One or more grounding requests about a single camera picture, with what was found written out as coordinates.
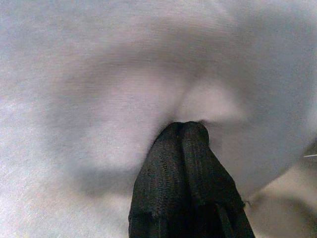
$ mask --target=black knit fabric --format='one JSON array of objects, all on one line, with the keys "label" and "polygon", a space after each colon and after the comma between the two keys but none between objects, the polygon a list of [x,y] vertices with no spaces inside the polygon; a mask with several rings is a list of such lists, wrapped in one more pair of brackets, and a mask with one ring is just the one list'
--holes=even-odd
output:
[{"label": "black knit fabric", "polygon": [[135,181],[130,238],[254,237],[234,180],[197,122],[170,124]]}]

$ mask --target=knit texture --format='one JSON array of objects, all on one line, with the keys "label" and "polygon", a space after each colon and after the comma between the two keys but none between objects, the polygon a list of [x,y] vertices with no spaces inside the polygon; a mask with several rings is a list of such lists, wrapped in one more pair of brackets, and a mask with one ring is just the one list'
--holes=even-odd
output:
[{"label": "knit texture", "polygon": [[209,148],[206,128],[174,122],[153,143],[135,181],[129,235],[227,237],[227,230],[254,237],[243,208],[234,180]]}]

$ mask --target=white fabric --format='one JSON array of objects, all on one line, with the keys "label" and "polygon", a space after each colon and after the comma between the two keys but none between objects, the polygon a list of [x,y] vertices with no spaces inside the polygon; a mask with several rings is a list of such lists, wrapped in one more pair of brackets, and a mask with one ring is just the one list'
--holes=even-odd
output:
[{"label": "white fabric", "polygon": [[202,121],[246,198],[317,134],[316,1],[1,1],[0,237],[127,237],[134,179]]}]

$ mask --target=white surface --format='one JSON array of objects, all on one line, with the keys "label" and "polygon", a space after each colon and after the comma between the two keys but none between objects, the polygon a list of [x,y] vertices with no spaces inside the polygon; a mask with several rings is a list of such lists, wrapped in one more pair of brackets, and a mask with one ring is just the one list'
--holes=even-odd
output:
[{"label": "white surface", "polygon": [[317,133],[316,3],[287,2],[1,1],[0,237],[127,237],[175,120],[244,198],[282,174]]}]

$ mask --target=gray fabric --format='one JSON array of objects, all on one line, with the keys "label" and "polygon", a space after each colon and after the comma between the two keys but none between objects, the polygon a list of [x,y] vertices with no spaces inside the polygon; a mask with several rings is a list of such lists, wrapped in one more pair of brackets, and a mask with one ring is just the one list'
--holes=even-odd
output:
[{"label": "gray fabric", "polygon": [[206,128],[175,122],[158,136],[135,181],[129,234],[254,237],[243,207],[234,180],[209,148]]}]

